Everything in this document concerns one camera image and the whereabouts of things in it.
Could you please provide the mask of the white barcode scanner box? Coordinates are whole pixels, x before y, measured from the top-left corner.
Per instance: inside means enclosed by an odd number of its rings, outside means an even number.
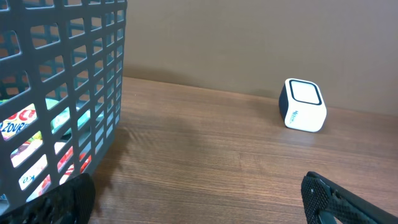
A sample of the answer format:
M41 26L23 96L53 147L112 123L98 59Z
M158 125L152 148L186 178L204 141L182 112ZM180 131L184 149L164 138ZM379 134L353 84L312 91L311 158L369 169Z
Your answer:
M326 120L327 109L318 85L288 78L279 96L279 112L287 128L315 133Z

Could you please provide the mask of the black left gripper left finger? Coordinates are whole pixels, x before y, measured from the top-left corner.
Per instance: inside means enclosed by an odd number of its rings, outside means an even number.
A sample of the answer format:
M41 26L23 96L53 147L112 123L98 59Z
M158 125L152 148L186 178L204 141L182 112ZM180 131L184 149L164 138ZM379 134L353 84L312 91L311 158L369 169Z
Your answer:
M95 197L93 179L91 175L83 173L1 215L1 224L87 224Z

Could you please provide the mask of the grey plastic lattice basket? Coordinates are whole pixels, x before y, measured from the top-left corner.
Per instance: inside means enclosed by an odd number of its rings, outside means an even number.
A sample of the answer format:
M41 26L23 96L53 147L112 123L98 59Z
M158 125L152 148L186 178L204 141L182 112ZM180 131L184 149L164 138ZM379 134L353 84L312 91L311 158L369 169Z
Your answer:
M1 134L2 213L102 161L121 116L126 23L126 0L1 2L1 122L30 104L37 113L16 136ZM46 98L59 103L48 110ZM66 107L70 119L52 134ZM41 146L13 167L11 153L38 131Z

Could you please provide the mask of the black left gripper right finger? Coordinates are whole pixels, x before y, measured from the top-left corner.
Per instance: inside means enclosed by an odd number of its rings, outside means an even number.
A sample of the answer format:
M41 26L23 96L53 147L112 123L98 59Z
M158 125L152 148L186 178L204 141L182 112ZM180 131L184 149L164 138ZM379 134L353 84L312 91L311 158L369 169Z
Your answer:
M397 217L309 171L301 183L306 220L310 224L397 223Z

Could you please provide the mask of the Haribo gummy candy bag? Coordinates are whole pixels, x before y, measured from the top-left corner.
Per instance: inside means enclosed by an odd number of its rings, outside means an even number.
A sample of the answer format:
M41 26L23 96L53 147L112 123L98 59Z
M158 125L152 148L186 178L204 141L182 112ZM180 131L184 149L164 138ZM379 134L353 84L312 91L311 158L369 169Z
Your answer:
M1 134L4 140L19 134L24 128L28 127L37 118L34 104L30 104L23 110L10 116L1 122ZM38 131L32 137L29 137L17 149L11 153L11 162L13 167L19 166L33 152L35 152L43 143L41 132Z

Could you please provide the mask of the teal tissue packet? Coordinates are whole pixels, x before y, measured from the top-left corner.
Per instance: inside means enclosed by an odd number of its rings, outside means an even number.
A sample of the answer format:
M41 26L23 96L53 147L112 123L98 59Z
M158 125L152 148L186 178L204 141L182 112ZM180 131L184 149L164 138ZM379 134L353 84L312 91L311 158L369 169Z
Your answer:
M45 100L48 110L52 109L54 106L56 106L59 103L59 101L50 98L46 98ZM86 123L89 123L90 118L91 118L90 110L87 110L80 118L78 118L77 121L78 129L81 129L82 127L84 127ZM56 117L54 117L54 119L50 122L52 134L58 132L58 130L62 128L69 119L70 119L70 109L69 107L66 107L61 113L56 115Z

